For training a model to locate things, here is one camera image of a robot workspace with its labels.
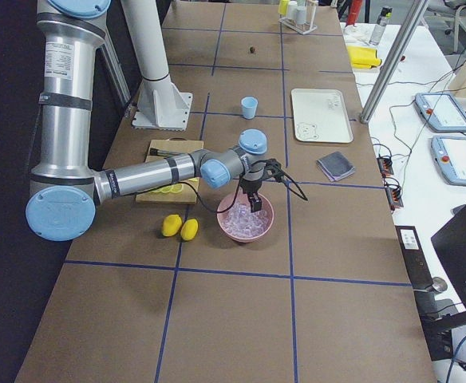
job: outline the blue tape line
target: blue tape line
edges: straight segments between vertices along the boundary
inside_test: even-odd
[[[384,190],[383,186],[371,186],[371,185],[352,185],[352,184],[328,184],[327,182],[312,182],[312,181],[298,181],[298,184],[304,185],[320,185],[320,186],[331,186],[334,188],[359,188],[359,189],[376,189]]]
[[[214,56],[214,66],[211,68],[211,75],[214,75],[215,72],[215,63],[217,62],[217,54],[219,53],[219,45],[220,45],[220,36],[223,32],[223,23],[224,23],[224,15],[226,14],[226,3],[224,3],[223,8],[223,16],[220,19],[220,29],[219,29],[219,36],[217,37],[217,46],[215,47],[215,56]]]
[[[188,209],[189,209],[189,207],[187,206],[187,208],[185,209],[184,222],[187,221],[187,218],[188,218]],[[183,244],[183,240],[181,239],[180,244],[178,245],[178,256],[176,257],[175,274],[173,275],[173,278],[172,278],[171,293],[169,295],[168,310],[166,311],[166,319],[165,319],[165,322],[164,322],[164,331],[162,332],[162,339],[160,341],[159,358],[158,358],[157,363],[156,363],[154,383],[157,383],[159,381],[160,368],[162,366],[162,359],[164,358],[164,348],[166,346],[166,337],[168,335],[169,318],[171,317],[172,300],[173,300],[173,298],[175,296],[176,280],[178,279],[178,268],[180,266],[180,259],[181,259],[181,256],[182,256],[182,244]]]
[[[278,279],[289,279],[290,278],[289,275],[252,273],[248,271],[192,269],[190,267],[181,267],[179,270],[185,271],[188,273],[201,273],[201,274],[238,275],[238,276],[243,276],[243,277],[278,278]]]
[[[364,280],[364,279],[322,278],[322,277],[302,277],[302,276],[295,276],[294,279],[301,280],[301,281],[354,283],[358,285],[412,287],[412,284],[405,283],[405,282],[370,281],[370,280]]]
[[[219,30],[206,30],[202,28],[181,28],[181,27],[175,27],[175,26],[163,26],[162,30],[201,30],[204,32],[219,32]]]
[[[279,34],[279,32],[268,32],[263,30],[223,30],[233,34]]]
[[[210,102],[210,93],[207,94],[207,103],[204,105],[204,113],[203,113],[203,122],[201,123],[201,132],[199,133],[199,140],[203,140],[204,136],[204,125],[207,121],[207,114],[208,114],[208,103]]]
[[[198,112],[194,111],[191,112],[191,114],[204,114],[205,112]],[[215,115],[215,116],[242,116],[240,113],[222,113],[222,112],[207,112],[208,115]],[[270,115],[260,115],[256,116],[256,118],[276,118],[276,119],[282,119],[284,118],[283,116],[270,116]]]
[[[263,68],[258,66],[233,66],[233,65],[206,65],[206,64],[186,64],[174,62],[168,64],[169,66],[191,66],[195,68],[221,68],[221,69],[253,69],[253,70],[281,70],[280,68]]]
[[[263,30],[206,30],[202,28],[182,28],[182,27],[174,27],[174,26],[163,26],[162,30],[200,30],[204,32],[230,32],[230,33],[239,33],[239,34],[283,34],[283,35],[290,35],[290,36],[298,36],[298,34],[292,32],[269,32]],[[342,38],[342,34],[308,34],[307,36],[327,36],[332,38]]]
[[[291,333],[294,349],[294,383],[298,383],[298,355],[297,355],[297,315],[295,313],[295,276],[294,276],[294,245],[291,229],[290,191],[286,190],[286,209],[288,211],[288,251],[290,255],[290,294],[291,294]]]
[[[289,163],[288,137],[286,133],[286,84],[284,77],[284,44],[282,41],[282,24],[279,24],[281,44],[281,73],[282,73],[282,114],[284,118],[284,142],[286,166]],[[290,190],[286,189],[286,210],[288,212],[288,254],[290,261],[290,301],[291,301],[291,333],[294,353],[294,383],[298,383],[298,354],[297,354],[297,318],[295,313],[295,282],[294,282],[294,245],[291,229]]]
[[[348,73],[352,74],[353,72],[345,71],[345,70],[319,70],[319,73]]]
[[[280,33],[280,44],[281,44],[281,75],[282,75],[282,117],[284,118],[284,156],[285,156],[285,167],[288,168],[290,163],[290,154],[288,152],[288,133],[286,131],[286,84],[284,77],[284,44],[282,43],[282,24],[279,24]]]
[[[293,249],[293,243],[290,238],[290,246]],[[112,262],[97,262],[97,261],[77,261],[77,260],[65,260],[64,263],[73,264],[73,265],[83,265],[83,266],[103,266],[103,267],[126,267],[133,269],[149,269],[149,270],[167,270],[175,271],[175,267],[169,266],[154,266],[154,265],[141,265],[135,263],[112,263]],[[290,266],[293,266],[293,250],[292,250],[292,259],[290,261]],[[343,279],[343,278],[323,278],[323,277],[311,277],[305,275],[284,275],[284,274],[267,274],[267,273],[255,273],[249,271],[229,271],[229,270],[213,270],[213,269],[193,269],[190,267],[178,267],[178,271],[188,272],[188,273],[198,273],[198,274],[224,274],[224,275],[239,275],[244,277],[261,277],[261,278],[278,278],[278,279],[301,279],[307,281],[319,281],[319,282],[337,282],[337,283],[360,283],[364,285],[387,285],[387,286],[412,286],[410,283],[404,282],[384,282],[384,281],[371,281],[363,279]]]
[[[174,271],[174,267],[169,266],[154,266],[154,265],[140,265],[135,263],[113,263],[113,262],[97,262],[97,261],[76,261],[67,259],[64,263],[70,265],[89,265],[89,266],[107,266],[107,267],[127,267],[132,269],[149,269],[149,270],[169,270]]]

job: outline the white desk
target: white desk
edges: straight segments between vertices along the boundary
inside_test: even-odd
[[[373,25],[359,24],[357,30],[365,30],[370,35]],[[387,57],[399,26],[388,26],[381,44],[378,46],[378,57],[384,60]],[[451,67],[444,58],[432,35],[423,26],[419,26],[405,53],[405,59],[398,65],[391,82],[414,81],[427,83],[436,81],[442,75],[451,71]],[[373,84],[377,78],[378,70],[354,70],[357,88],[364,104],[372,86],[361,84]],[[452,80],[452,75],[433,86],[432,91],[441,91]],[[393,154],[408,154],[409,150],[393,135],[393,125],[389,114],[392,105],[410,104],[414,95],[419,92],[427,92],[431,85],[395,84],[386,89],[381,103],[377,106],[371,121],[369,131],[372,137],[387,145]],[[466,110],[466,100],[461,101]],[[449,298],[454,302],[460,299],[451,286],[447,275],[442,268],[433,249],[430,238],[452,218],[451,209],[466,203],[466,187],[447,184],[441,177],[430,151],[430,139],[435,135],[428,127],[423,128],[424,120],[420,117],[415,105],[406,108],[394,108],[394,119],[397,126],[397,135],[409,146],[417,140],[413,153],[410,156],[406,169],[405,183],[403,187],[404,208],[397,209],[393,214],[395,225],[415,226],[425,253],[428,267],[432,276],[444,278],[449,285],[447,291],[437,295],[437,299]],[[380,148],[381,154],[388,154],[386,149]],[[403,184],[404,169],[407,159],[397,157],[393,159],[393,169],[397,180]],[[437,378],[445,381],[449,367],[449,360],[435,362]],[[450,383],[466,383],[466,373],[455,365],[450,378]]]

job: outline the folded cloth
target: folded cloth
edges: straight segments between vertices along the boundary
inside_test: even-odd
[[[350,56],[352,67],[359,69],[371,69],[380,66],[382,60],[377,57],[377,50],[365,46],[348,45],[346,47]]]
[[[316,162],[331,181],[339,181],[355,173],[355,167],[340,152],[330,153]]]

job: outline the light blue cup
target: light blue cup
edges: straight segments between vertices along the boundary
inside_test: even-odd
[[[258,107],[258,100],[254,97],[244,97],[242,99],[242,115],[243,118],[251,120],[255,118],[256,108]]]

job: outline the pink bowl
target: pink bowl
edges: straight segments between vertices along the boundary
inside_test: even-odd
[[[233,202],[233,197],[235,197],[235,193],[231,193],[226,195],[222,201],[220,201],[219,207],[217,207],[218,211],[222,211],[228,206],[231,205],[231,202]],[[274,222],[274,208],[272,207],[271,202],[264,196],[259,194],[259,198],[262,200],[262,210],[267,212],[267,218],[268,218],[268,224],[267,227],[265,227],[265,231],[252,238],[240,238],[240,237],[235,237],[234,235],[231,235],[226,231],[226,229],[223,226],[223,221],[227,218],[228,211],[224,213],[219,213],[217,214],[217,221],[219,222],[219,226],[221,229],[223,229],[224,233],[230,237],[231,239],[234,239],[237,242],[241,243],[249,243],[253,242],[256,239],[262,238],[272,227],[272,223]],[[239,194],[236,197],[236,202],[239,203],[244,203],[247,206],[249,206],[249,199],[247,198],[247,194],[243,194],[241,191],[239,191]]]

